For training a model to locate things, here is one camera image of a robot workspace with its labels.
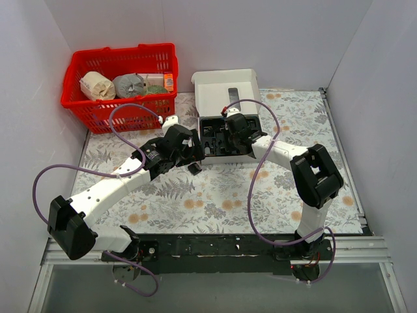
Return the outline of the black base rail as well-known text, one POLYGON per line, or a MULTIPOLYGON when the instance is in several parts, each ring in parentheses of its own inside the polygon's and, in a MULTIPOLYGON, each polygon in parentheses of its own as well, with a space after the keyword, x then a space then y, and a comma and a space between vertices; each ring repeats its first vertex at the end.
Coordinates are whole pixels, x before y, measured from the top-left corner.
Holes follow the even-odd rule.
POLYGON ((293 263, 318 276, 318 266, 333 255, 330 240, 291 246, 268 244, 254 234, 137 235, 123 252, 102 261, 132 261, 156 275, 179 273, 293 274, 293 263))

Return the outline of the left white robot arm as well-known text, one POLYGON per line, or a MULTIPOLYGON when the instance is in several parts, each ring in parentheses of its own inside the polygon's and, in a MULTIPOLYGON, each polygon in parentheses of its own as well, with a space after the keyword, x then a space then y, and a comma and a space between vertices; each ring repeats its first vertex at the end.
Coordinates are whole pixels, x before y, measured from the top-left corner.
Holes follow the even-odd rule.
POLYGON ((131 191, 174 167, 203 158, 196 129, 170 126, 163 137, 149 140, 134 151, 110 178, 67 200, 57 196, 50 204, 48 233, 70 260, 78 260, 92 250, 109 250, 123 260, 133 260, 139 252, 138 236, 126 226, 99 226, 100 217, 131 191))

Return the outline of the floral table mat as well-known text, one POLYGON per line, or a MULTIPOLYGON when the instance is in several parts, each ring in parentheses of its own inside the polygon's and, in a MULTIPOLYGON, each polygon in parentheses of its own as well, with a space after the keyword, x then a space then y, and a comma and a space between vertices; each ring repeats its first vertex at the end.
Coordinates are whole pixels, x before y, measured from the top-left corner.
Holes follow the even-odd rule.
MULTIPOLYGON (((261 91, 262 129, 280 140, 328 150, 345 167, 317 91, 261 91)), ((175 168, 134 190, 99 218, 138 233, 293 233, 302 201, 290 171, 271 162, 204 165, 197 175, 175 168)))

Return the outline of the red plastic shopping basket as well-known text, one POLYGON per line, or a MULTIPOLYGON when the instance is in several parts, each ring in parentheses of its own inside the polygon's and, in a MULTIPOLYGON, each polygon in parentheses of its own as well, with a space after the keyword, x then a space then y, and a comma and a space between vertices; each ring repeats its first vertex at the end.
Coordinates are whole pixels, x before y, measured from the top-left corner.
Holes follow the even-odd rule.
POLYGON ((111 132, 109 117, 122 104, 134 103, 137 107, 117 110, 112 124, 118 132, 160 128, 158 117, 175 113, 179 64, 173 43, 139 44, 131 48, 100 48, 75 52, 66 70, 61 95, 62 107, 70 110, 92 133, 111 132), (107 79, 123 74, 171 74, 173 90, 160 95, 116 98, 114 100, 89 100, 81 91, 80 83, 90 71, 101 73, 107 79))

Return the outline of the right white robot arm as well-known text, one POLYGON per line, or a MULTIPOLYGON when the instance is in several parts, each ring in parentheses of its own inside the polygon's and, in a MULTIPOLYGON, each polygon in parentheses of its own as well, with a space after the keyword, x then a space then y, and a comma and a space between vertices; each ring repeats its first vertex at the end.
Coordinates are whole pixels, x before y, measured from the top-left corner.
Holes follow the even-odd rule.
POLYGON ((302 259, 309 259, 319 250, 325 231, 325 220, 333 199, 343 187, 343 178, 332 157, 321 144, 302 147, 280 141, 261 131, 251 129, 246 117, 238 110, 224 110, 229 141, 241 153, 259 163, 251 179, 248 191, 248 219, 252 230, 260 240, 274 246, 292 246, 302 259), (302 216, 293 241, 271 241, 257 230, 252 217, 252 192, 256 177, 265 161, 289 170, 296 190, 302 200, 302 216))

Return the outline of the green broccoli-like item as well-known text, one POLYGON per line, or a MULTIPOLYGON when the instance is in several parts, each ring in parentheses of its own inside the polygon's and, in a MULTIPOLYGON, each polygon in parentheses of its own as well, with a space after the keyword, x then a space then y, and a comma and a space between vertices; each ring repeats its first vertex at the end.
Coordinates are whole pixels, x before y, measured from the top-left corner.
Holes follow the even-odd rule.
POLYGON ((160 95, 160 94, 167 94, 167 93, 169 93, 169 91, 161 85, 147 85, 144 88, 143 95, 144 96, 160 95))

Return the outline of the white hair clipper box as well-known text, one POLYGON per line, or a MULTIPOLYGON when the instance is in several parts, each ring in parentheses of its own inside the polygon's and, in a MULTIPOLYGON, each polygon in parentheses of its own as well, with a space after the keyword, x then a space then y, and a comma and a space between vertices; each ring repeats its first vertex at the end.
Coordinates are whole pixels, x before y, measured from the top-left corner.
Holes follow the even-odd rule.
POLYGON ((195 72, 192 83, 199 114, 199 137, 205 154, 202 164, 254 163, 252 157, 231 146, 221 111, 234 103, 233 107, 248 118, 251 128, 261 130, 260 105, 247 101, 261 99, 256 72, 250 68, 195 72))

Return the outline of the orange small box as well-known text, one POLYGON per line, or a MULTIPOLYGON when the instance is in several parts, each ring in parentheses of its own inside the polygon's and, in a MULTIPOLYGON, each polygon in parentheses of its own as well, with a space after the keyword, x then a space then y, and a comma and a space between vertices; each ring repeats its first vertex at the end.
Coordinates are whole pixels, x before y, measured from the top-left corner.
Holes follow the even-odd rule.
POLYGON ((168 93, 173 92, 174 79, 172 73, 164 73, 164 88, 168 93))

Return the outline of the white flat box in basket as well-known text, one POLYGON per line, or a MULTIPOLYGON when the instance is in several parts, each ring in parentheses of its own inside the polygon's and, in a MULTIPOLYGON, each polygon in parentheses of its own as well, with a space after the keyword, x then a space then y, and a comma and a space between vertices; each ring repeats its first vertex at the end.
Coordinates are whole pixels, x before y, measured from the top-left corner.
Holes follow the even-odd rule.
POLYGON ((143 74, 139 73, 138 76, 143 78, 143 84, 145 87, 158 85, 164 86, 164 75, 163 74, 143 74))

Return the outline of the grey wrapped roll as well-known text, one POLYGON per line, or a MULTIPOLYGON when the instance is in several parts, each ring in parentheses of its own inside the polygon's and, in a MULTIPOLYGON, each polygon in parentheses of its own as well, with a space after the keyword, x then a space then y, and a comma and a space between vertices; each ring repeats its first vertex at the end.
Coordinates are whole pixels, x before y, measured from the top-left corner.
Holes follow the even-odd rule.
POLYGON ((119 98, 133 98, 144 95, 144 79, 136 73, 117 76, 112 82, 119 98))

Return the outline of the beige paper-wrapped roll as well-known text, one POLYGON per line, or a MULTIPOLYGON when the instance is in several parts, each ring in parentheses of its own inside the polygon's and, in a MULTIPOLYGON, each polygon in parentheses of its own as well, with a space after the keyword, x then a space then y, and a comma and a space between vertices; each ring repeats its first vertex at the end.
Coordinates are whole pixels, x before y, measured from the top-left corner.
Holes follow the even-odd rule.
POLYGON ((112 100, 116 96, 113 82, 99 72, 90 71, 80 80, 81 92, 89 100, 112 100))

